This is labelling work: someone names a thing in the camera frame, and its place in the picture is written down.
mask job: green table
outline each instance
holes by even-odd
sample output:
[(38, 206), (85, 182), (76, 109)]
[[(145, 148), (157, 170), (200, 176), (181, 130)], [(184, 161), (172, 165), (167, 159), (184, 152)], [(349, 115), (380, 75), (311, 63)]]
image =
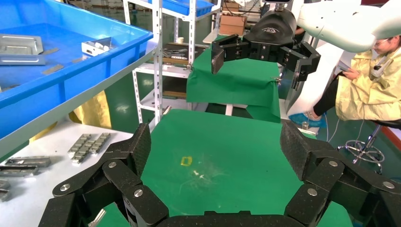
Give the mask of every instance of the green table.
[[(171, 110), (152, 132), (142, 180), (170, 216), (206, 210), (283, 214), (302, 185), (281, 152), (281, 124), (220, 114)], [(115, 207), (99, 225), (126, 227)], [(332, 202), (319, 227), (351, 227)]]
[(211, 49), (193, 63), (187, 82), (187, 101), (248, 105), (254, 119), (280, 122), (276, 63), (241, 59), (225, 62), (211, 74)]

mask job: stool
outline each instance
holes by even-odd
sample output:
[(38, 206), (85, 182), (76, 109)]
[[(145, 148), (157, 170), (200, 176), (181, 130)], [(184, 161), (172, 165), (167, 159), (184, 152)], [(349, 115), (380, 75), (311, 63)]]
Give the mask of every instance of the stool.
[(401, 130), (401, 119), (396, 121), (373, 122), (377, 124), (377, 127), (367, 138), (366, 142), (362, 142), (360, 140), (348, 140), (345, 146), (340, 146), (337, 148), (337, 150), (339, 151), (340, 149), (345, 148), (347, 151), (353, 154), (355, 159), (352, 163), (354, 164), (356, 164), (358, 160), (376, 163), (379, 167), (379, 171), (376, 171), (376, 173), (381, 175), (383, 171), (381, 163), (384, 161), (384, 154), (379, 149), (374, 147), (373, 143), (375, 142), (377, 135), (383, 126)]

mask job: metal screw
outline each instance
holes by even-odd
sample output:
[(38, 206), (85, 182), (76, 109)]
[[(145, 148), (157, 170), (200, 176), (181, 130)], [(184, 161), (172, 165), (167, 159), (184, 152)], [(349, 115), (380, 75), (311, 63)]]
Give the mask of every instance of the metal screw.
[(308, 189), (308, 194), (312, 195), (312, 196), (316, 196), (317, 195), (317, 191), (313, 188)]
[(111, 163), (109, 163), (109, 167), (110, 167), (110, 168), (113, 168), (113, 167), (115, 167), (116, 165), (117, 165), (116, 162), (111, 162)]
[(337, 162), (335, 161), (330, 161), (329, 164), (334, 167), (338, 166)]
[(383, 185), (390, 189), (395, 188), (394, 184), (387, 182), (387, 181), (383, 182)]
[(135, 197), (139, 197), (139, 196), (141, 196), (143, 194), (143, 191), (141, 190), (141, 189), (138, 189), (138, 190), (136, 190), (135, 192), (134, 192), (134, 196)]
[(67, 183), (67, 184), (65, 184), (65, 185), (63, 185), (61, 188), (60, 188), (60, 191), (66, 191), (66, 190), (68, 190), (69, 188), (71, 187), (71, 185), (69, 184), (69, 183)]

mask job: yellow cloth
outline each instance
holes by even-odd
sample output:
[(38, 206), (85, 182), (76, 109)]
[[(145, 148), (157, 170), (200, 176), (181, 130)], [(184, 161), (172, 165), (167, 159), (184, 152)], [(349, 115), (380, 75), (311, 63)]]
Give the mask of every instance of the yellow cloth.
[(370, 78), (370, 70), (381, 57), (373, 58), (372, 51), (357, 54), (351, 67), (361, 75), (354, 80), (339, 77), (336, 96), (336, 113), (342, 120), (382, 120), (401, 119), (401, 50), (386, 56), (385, 62), (393, 62), (384, 69), (383, 75), (375, 82)]
[[(73, 116), (73, 113), (69, 114), (70, 119), (73, 122), (106, 129), (110, 129), (112, 127), (110, 121), (109, 105), (107, 103), (105, 91), (100, 92), (95, 97), (86, 101), (84, 104), (75, 109), (74, 113), (76, 116)], [(51, 126), (29, 139), (29, 142), (33, 142), (43, 137), (51, 129), (53, 129), (56, 124), (57, 122), (53, 123)]]

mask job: blue plastic tray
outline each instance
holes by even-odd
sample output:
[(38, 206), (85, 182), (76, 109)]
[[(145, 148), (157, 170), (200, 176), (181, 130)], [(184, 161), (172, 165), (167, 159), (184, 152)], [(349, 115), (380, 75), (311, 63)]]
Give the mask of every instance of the blue plastic tray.
[[(200, 17), (209, 13), (213, 6), (210, 2), (196, 1), (196, 16)], [(189, 0), (163, 0), (163, 8), (188, 16)]]
[[(144, 55), (151, 32), (54, 0), (0, 0), (0, 33), (37, 35), (46, 65), (0, 66), (0, 139), (94, 87)], [(84, 61), (81, 42), (112, 37), (117, 47)], [(42, 72), (56, 65), (50, 75)]]

